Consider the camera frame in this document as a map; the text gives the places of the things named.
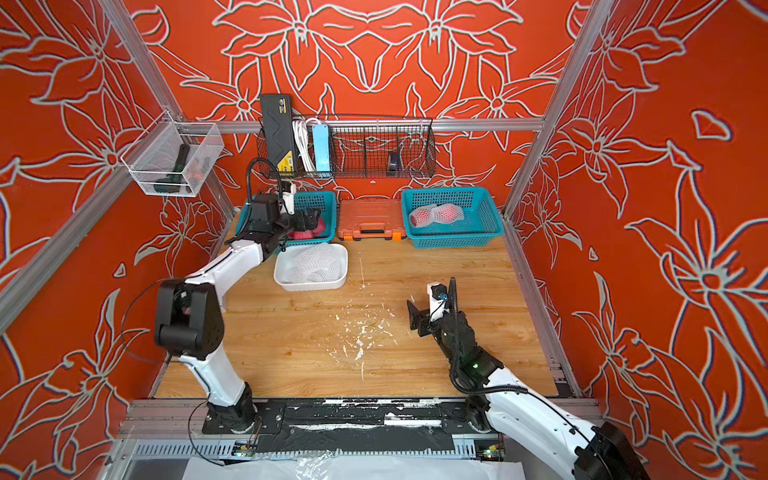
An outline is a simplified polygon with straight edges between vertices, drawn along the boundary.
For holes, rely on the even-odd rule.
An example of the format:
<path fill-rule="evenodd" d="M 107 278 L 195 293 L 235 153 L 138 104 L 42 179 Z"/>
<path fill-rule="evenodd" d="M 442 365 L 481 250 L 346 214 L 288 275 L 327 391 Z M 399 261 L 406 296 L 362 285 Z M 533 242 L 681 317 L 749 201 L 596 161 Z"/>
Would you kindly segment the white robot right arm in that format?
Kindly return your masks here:
<path fill-rule="evenodd" d="M 477 344 L 457 306 L 406 302 L 410 328 L 432 337 L 449 361 L 449 379 L 467 396 L 473 422 L 508 436 L 563 479 L 647 479 L 647 471 L 615 425 L 573 415 L 529 388 Z"/>

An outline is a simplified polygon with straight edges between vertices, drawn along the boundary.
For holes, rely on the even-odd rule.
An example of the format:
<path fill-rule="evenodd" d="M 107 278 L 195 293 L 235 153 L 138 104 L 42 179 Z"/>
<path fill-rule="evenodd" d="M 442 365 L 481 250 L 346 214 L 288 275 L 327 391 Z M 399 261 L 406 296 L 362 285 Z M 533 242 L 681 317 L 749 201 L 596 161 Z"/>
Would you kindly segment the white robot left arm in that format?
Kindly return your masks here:
<path fill-rule="evenodd" d="M 291 194 L 259 194 L 244 205 L 227 248 L 198 271 L 165 280 L 157 296 L 154 341 L 190 370 L 203 388 L 215 433 L 254 430 L 256 408 L 248 383 L 224 346 L 223 301 L 228 290 L 296 233 L 322 232 L 318 207 L 297 207 Z"/>

